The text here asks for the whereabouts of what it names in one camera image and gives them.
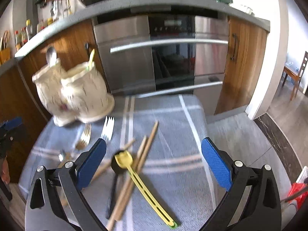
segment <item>oven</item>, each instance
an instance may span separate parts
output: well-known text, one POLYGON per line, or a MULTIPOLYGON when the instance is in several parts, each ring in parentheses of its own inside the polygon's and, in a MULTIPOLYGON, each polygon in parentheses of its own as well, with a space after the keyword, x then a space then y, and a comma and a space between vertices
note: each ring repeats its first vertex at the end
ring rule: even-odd
POLYGON ((213 115, 228 50, 226 20, 149 14, 94 27, 113 95, 195 94, 213 115))

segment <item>white ceramic vase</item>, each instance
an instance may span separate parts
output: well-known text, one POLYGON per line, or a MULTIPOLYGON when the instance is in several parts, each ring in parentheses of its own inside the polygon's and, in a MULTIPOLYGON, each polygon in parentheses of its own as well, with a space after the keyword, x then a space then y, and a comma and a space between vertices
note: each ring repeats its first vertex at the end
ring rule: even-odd
POLYGON ((74 113, 67 108, 61 94, 61 78, 65 74, 58 58, 54 66, 45 65, 32 76, 38 97, 45 109, 54 116, 54 123, 57 126, 63 126, 75 120, 74 113))
POLYGON ((61 94, 67 108, 81 122, 95 122, 108 115, 114 107, 114 98, 107 93, 102 75, 94 62, 81 63, 66 72, 61 79, 61 94))

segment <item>metal screw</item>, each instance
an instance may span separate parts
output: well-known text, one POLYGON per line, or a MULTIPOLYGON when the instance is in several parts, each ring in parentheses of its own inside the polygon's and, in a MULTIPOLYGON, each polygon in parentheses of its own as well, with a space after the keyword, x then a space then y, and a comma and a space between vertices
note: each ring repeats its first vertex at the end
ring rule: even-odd
POLYGON ((41 171, 43 171, 43 169, 44 169, 44 166, 38 166, 38 168, 37 168, 37 172, 41 172, 41 171))
POLYGON ((241 161, 235 161, 235 166, 242 167, 243 163, 241 161))
POLYGON ((268 164, 266 164, 266 165, 264 166, 264 168, 265 168, 266 170, 268 170, 268 171, 270 171, 270 170, 272 169, 268 164))
POLYGON ((69 167, 72 167, 73 166, 73 162, 72 161, 69 161, 65 164, 65 167, 66 168, 69 168, 69 167))

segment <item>knife block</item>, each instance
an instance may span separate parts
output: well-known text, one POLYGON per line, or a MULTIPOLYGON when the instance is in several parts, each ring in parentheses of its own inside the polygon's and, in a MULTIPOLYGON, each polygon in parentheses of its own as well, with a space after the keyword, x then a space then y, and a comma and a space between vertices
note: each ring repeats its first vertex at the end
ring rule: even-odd
POLYGON ((11 59, 11 49, 9 47, 0 51, 0 65, 11 59))

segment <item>blue striped tablecloth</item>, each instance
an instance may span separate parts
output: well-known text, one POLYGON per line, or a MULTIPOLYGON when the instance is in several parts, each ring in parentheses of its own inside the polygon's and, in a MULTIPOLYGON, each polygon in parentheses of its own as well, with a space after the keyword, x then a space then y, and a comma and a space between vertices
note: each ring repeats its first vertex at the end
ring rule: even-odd
MULTIPOLYGON (((117 97, 110 116, 115 118, 115 127, 102 163, 110 160, 112 154, 132 138, 136 142, 130 151, 136 153, 143 136, 149 135, 154 122, 159 121, 140 177, 162 207, 180 224, 177 230, 199 230, 216 208, 217 183, 201 156, 201 141, 207 137, 207 130, 198 99, 193 95, 117 97)), ((86 150, 99 138, 103 125, 104 120, 92 124, 86 150)), ((50 120, 36 141, 19 180, 25 198, 36 168, 39 165, 47 169, 57 167, 59 151, 74 150, 83 128, 84 124, 80 122, 57 127, 50 120)), ((87 202, 104 225, 107 224, 105 211, 113 175, 109 169, 83 190, 87 202)), ((76 224, 69 207, 65 211, 69 220, 76 224)), ((170 229, 135 188, 122 221, 114 230, 170 229)))

